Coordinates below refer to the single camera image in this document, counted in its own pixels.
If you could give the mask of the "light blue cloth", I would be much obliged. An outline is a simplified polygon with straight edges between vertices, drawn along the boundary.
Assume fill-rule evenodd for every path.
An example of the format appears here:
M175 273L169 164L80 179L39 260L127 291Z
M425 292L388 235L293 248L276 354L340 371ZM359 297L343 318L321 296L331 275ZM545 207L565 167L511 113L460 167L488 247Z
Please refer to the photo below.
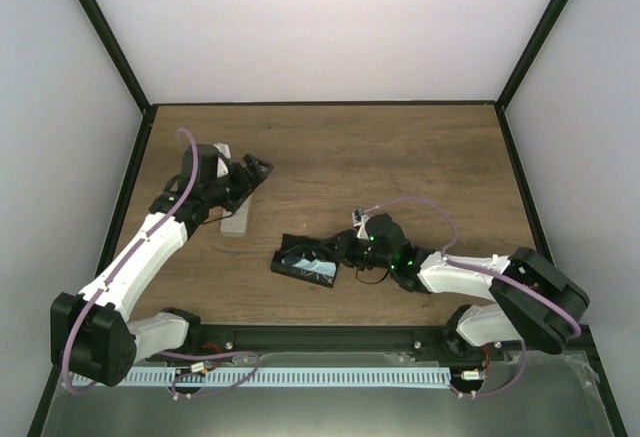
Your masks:
M303 271L314 272L327 277L334 277L337 272L337 265L334 262L320 259L309 260L304 257L287 256L282 260L282 263Z

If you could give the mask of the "round black sunglasses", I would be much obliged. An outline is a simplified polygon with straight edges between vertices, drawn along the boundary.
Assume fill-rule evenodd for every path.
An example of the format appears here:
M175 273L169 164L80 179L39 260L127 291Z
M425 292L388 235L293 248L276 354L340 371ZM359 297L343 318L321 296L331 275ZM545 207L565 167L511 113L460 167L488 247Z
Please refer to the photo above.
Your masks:
M311 245L311 244L298 244L298 245L295 245L291 249L288 249L283 254L283 257L281 259L281 263L282 263L282 260L287 256L304 257L304 258L309 259L309 260L320 259L320 260L324 260L324 261L329 261L320 252L321 248L322 248L322 246L320 246L320 245Z

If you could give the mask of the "black geometric glasses case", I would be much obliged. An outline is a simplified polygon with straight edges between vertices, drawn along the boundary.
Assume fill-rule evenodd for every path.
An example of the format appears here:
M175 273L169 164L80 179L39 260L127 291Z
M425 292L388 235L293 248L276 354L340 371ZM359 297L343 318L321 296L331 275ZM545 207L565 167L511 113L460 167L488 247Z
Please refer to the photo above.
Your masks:
M282 276L333 288L340 267L336 246L328 240L283 234L270 270Z

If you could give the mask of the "grey glasses case green lining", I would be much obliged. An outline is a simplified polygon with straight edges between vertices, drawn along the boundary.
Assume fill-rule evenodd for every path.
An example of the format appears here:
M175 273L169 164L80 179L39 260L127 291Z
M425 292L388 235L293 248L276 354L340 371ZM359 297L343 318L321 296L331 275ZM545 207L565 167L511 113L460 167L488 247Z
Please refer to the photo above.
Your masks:
M251 197L234 213L224 211L220 220L220 233L224 237L243 238L247 234Z

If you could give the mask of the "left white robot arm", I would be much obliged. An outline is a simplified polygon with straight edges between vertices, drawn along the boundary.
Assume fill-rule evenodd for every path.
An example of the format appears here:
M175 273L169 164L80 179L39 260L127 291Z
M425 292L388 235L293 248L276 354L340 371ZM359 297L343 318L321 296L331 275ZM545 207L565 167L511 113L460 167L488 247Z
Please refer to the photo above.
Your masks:
M181 170L154 199L143 224L121 253L75 295L61 293L50 308L53 365L113 387L132 366L162 352L184 361L204 349L199 316L168 307L132 321L144 290L169 258L204 225L214 208L234 215L273 170L247 154L230 159L225 144L198 144L183 153Z

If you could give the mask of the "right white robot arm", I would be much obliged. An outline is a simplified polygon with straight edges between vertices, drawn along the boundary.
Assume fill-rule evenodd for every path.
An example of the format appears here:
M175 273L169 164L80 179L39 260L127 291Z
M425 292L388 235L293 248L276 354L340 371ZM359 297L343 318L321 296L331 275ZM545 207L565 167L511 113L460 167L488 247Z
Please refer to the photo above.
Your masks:
M386 213L354 215L352 228L321 242L330 259L358 270L382 268L408 292L460 294L486 300L450 318L447 353L458 360L479 347L521 341L547 354L561 353L580 336L587 293L537 251L511 255L451 256L415 246Z

